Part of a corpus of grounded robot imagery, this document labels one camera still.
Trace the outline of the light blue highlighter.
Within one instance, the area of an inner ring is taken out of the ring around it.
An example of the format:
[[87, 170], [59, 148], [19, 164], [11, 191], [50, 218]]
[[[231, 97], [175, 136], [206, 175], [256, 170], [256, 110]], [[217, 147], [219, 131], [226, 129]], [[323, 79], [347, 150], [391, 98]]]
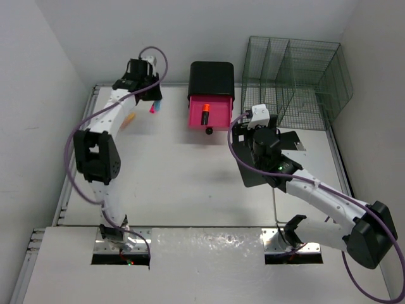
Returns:
[[155, 112], [158, 112], [161, 108], [161, 100], [155, 101], [153, 103], [153, 108]]

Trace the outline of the pale orange highlighter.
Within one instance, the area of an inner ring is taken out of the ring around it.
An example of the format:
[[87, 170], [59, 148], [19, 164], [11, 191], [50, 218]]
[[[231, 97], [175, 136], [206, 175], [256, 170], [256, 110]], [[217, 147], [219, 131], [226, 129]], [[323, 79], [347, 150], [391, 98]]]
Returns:
[[121, 124], [121, 129], [125, 129], [134, 119], [136, 118], [136, 113], [131, 112]]

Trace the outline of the black orange highlighter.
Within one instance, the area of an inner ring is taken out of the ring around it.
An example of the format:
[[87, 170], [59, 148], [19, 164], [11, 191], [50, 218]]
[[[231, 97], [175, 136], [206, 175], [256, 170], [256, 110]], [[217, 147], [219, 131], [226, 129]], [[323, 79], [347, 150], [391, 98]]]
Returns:
[[202, 106], [201, 125], [207, 125], [208, 124], [209, 111], [210, 111], [210, 105], [207, 104], [207, 103], [203, 104], [203, 106]]

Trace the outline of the black pink highlighter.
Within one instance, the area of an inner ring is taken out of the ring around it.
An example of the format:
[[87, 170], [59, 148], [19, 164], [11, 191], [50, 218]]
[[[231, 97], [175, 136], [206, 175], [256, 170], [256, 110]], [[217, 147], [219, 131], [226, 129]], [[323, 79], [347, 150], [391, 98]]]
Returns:
[[150, 113], [156, 113], [158, 111], [158, 102], [155, 101], [149, 109]]

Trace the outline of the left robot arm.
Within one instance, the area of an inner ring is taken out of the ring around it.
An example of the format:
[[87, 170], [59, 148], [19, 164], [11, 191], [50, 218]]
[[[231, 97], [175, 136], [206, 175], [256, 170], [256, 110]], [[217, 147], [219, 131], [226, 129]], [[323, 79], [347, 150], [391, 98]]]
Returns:
[[99, 205], [101, 237], [120, 251], [133, 246], [133, 236], [115, 182], [122, 166], [115, 139], [139, 101], [162, 98], [158, 81], [154, 56], [129, 60], [124, 75], [113, 84], [103, 112], [73, 135], [77, 172], [89, 183]]

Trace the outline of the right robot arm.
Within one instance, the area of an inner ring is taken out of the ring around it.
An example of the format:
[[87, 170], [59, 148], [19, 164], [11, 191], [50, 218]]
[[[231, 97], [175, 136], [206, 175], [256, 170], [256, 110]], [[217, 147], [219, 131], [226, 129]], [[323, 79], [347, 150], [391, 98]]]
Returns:
[[282, 153], [282, 136], [272, 126], [272, 119], [269, 114], [258, 118], [253, 111], [237, 117], [227, 134], [232, 156], [240, 167], [260, 176], [270, 187], [331, 218], [331, 222], [318, 222], [307, 215], [293, 216], [276, 233], [281, 249], [295, 251], [305, 243], [318, 243], [349, 254], [367, 269], [375, 269], [391, 248], [403, 258], [388, 206], [354, 199], [310, 174]]

